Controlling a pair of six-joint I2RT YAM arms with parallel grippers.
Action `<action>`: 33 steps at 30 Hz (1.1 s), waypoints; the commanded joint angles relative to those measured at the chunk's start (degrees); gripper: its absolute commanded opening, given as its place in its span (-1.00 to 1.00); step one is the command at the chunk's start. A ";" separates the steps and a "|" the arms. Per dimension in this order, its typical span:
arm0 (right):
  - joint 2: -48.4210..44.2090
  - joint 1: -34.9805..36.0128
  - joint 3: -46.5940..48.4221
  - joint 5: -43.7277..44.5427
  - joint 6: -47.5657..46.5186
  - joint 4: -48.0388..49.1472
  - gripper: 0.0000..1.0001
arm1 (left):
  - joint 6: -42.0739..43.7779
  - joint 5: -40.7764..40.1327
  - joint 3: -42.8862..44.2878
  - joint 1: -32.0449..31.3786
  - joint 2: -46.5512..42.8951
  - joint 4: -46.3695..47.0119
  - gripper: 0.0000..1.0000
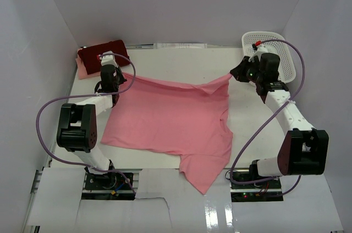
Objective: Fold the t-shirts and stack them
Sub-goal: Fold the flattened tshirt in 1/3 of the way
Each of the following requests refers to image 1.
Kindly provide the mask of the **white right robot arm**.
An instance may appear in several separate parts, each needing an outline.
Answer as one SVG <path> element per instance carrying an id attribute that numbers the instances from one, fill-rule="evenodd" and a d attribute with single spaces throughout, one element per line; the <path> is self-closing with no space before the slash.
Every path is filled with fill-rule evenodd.
<path id="1" fill-rule="evenodd" d="M 262 188 L 269 177 L 321 175 L 326 166 L 329 136 L 313 127 L 300 113 L 286 84 L 279 80 L 280 58 L 273 53 L 245 56 L 230 71 L 239 82 L 253 82 L 263 103 L 272 111 L 285 137 L 277 156 L 253 160 L 248 181 Z"/>

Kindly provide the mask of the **white perforated plastic basket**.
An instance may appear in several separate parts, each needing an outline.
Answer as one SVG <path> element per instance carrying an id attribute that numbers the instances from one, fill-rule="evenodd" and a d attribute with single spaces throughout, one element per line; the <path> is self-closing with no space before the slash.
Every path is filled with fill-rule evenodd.
<path id="1" fill-rule="evenodd" d="M 252 57 L 255 53 L 252 45 L 257 41 L 266 41 L 271 39 L 285 40 L 283 36 L 275 32 L 269 31 L 250 31 L 242 35 L 241 43 L 243 54 Z M 280 57 L 279 79 L 284 83 L 292 82 L 296 77 L 294 63 L 289 51 L 289 47 L 285 43 L 273 41 L 264 44 L 267 52 L 277 54 Z"/>

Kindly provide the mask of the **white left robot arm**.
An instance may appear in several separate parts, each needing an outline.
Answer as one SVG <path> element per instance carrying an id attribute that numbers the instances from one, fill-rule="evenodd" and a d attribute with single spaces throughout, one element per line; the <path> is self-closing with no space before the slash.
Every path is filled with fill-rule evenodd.
<path id="1" fill-rule="evenodd" d="M 119 99 L 119 86 L 127 80 L 120 67 L 106 64 L 101 67 L 101 80 L 95 87 L 96 95 L 78 103 L 62 105 L 57 130 L 57 145 L 74 153 L 88 168 L 102 170 L 97 182 L 103 188 L 116 183 L 111 161 L 96 145 L 97 116 L 113 108 Z"/>

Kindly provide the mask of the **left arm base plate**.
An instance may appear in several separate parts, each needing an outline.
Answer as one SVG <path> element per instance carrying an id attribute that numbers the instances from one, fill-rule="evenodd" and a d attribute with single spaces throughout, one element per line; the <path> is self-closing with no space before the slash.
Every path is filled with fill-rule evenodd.
<path id="1" fill-rule="evenodd" d="M 82 189 L 82 200 L 133 201 L 135 193 L 128 183 L 133 185 L 134 174 L 124 173 L 126 179 L 118 173 L 86 173 Z"/>

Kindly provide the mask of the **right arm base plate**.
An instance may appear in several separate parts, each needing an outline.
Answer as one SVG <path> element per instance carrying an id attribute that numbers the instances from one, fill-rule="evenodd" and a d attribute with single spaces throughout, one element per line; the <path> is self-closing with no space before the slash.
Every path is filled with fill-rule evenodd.
<path id="1" fill-rule="evenodd" d="M 237 185 L 230 181 L 230 170 L 226 171 L 225 178 L 230 182 L 230 195 L 233 203 L 283 201 L 280 180 L 271 180 L 259 184 Z"/>

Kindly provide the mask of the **pink t-shirt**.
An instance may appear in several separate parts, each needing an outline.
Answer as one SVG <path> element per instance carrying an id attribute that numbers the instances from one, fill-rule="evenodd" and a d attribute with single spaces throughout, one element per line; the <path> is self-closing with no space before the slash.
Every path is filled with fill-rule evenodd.
<path id="1" fill-rule="evenodd" d="M 180 157 L 179 171 L 206 193 L 228 164 L 233 133 L 227 125 L 226 74 L 201 85 L 133 77 L 111 110 L 101 142 Z"/>

